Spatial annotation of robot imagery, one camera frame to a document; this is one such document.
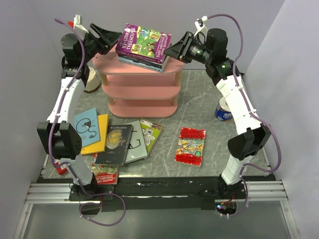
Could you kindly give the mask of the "purple 117-Storey Treehouse book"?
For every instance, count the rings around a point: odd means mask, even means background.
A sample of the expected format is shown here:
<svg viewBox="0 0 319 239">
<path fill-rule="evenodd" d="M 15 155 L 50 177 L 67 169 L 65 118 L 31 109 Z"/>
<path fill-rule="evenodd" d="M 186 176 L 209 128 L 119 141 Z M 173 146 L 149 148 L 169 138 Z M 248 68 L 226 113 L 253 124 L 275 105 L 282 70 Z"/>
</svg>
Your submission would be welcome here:
<svg viewBox="0 0 319 239">
<path fill-rule="evenodd" d="M 162 64 L 171 34 L 127 23 L 115 51 L 120 55 Z"/>
</svg>

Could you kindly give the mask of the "blue 143-Storey Treehouse book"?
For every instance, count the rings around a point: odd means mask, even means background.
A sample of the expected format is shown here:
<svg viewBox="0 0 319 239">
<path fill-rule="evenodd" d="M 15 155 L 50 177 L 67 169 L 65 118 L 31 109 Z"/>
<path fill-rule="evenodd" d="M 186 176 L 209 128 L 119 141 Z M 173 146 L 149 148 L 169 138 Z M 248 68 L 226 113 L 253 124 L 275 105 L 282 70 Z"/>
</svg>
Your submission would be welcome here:
<svg viewBox="0 0 319 239">
<path fill-rule="evenodd" d="M 144 68 L 144 69 L 155 71 L 155 72 L 159 72 L 159 73 L 162 73 L 164 71 L 165 67 L 166 67 L 166 65 L 159 66 L 159 67 L 146 65 L 144 63 L 135 62 L 133 60 L 129 60 L 129 59 L 126 59 L 126 58 L 121 58 L 121 57 L 118 58 L 118 61 L 121 62 L 121 63 L 124 63 L 124 64 L 128 64 L 128 65 L 132 65 L 132 66 L 135 66 L 135 67 Z"/>
</svg>

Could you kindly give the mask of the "Little Women book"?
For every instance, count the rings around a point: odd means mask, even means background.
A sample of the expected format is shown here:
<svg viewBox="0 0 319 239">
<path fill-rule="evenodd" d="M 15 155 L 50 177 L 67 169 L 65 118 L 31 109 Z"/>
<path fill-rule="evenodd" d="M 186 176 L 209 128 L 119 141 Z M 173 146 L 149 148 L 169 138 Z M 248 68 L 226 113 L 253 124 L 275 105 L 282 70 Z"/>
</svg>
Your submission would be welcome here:
<svg viewBox="0 0 319 239">
<path fill-rule="evenodd" d="M 148 65 L 148 66 L 152 66 L 152 67 L 156 67 L 156 68 L 159 68 L 159 69 L 164 69 L 168 60 L 169 60 L 169 57 L 168 56 L 164 56 L 164 61 L 163 63 L 156 63 L 156 62 L 152 62 L 152 61 L 149 61 L 149 60 L 143 60 L 143 59 L 139 59 L 139 58 L 136 58 L 136 57 L 131 57 L 131 56 L 126 56 L 126 55 L 122 55 L 122 54 L 119 54 L 118 55 L 119 57 L 122 57 L 122 58 L 125 58 L 125 59 L 129 59 L 129 60 L 132 60 L 136 63 L 143 63 L 145 65 Z"/>
</svg>

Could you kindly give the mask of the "black Moon and Sixpence book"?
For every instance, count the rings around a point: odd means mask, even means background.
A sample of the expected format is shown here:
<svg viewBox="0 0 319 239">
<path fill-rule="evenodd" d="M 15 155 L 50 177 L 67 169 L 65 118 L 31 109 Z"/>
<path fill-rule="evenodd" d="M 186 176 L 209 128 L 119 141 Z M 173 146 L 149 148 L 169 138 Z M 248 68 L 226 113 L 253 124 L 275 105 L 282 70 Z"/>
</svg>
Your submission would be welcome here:
<svg viewBox="0 0 319 239">
<path fill-rule="evenodd" d="M 123 166 L 126 161 L 133 133 L 131 124 L 113 124 L 108 126 L 105 151 L 98 153 L 96 165 Z"/>
</svg>

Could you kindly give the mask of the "grey book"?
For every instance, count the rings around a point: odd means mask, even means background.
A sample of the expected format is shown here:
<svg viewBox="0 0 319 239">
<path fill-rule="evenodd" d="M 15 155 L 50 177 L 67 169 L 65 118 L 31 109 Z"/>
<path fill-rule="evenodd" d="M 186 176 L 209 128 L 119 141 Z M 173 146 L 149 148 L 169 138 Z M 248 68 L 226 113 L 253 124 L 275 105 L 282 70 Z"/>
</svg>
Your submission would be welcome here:
<svg viewBox="0 0 319 239">
<path fill-rule="evenodd" d="M 129 124 L 133 126 L 133 131 L 125 164 L 132 163 L 140 159 L 145 159 L 148 155 L 140 121 L 136 120 Z"/>
</svg>

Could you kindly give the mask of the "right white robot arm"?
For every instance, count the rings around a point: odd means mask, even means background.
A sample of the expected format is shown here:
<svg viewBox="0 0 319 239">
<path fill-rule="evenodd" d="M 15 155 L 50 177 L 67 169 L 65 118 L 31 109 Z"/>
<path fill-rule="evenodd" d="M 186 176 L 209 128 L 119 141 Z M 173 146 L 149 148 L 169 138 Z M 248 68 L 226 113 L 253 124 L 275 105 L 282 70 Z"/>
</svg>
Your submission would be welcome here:
<svg viewBox="0 0 319 239">
<path fill-rule="evenodd" d="M 226 101 L 236 125 L 237 135 L 227 142 L 230 152 L 225 169 L 218 179 L 218 193 L 230 198 L 240 187 L 242 169 L 261 150 L 271 133 L 257 120 L 245 92 L 242 77 L 227 55 L 228 37 L 219 28 L 208 30 L 201 43 L 191 32 L 165 50 L 165 54 L 183 63 L 195 60 L 205 65 L 205 71 Z"/>
</svg>

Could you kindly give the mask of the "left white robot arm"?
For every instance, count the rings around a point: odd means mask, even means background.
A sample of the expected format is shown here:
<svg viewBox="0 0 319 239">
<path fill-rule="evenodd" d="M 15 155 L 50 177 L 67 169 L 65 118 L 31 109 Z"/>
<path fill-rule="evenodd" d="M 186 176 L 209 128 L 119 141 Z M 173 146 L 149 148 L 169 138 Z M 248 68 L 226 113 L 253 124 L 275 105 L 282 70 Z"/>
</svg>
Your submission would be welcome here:
<svg viewBox="0 0 319 239">
<path fill-rule="evenodd" d="M 72 191 L 87 200 L 95 199 L 99 188 L 94 173 L 81 155 L 82 140 L 74 127 L 75 108 L 89 77 L 88 62 L 96 54 L 106 55 L 122 33 L 90 24 L 70 27 L 61 38 L 63 57 L 61 87 L 55 106 L 45 122 L 37 125 L 40 141 L 54 168 L 65 167 L 73 179 Z"/>
</svg>

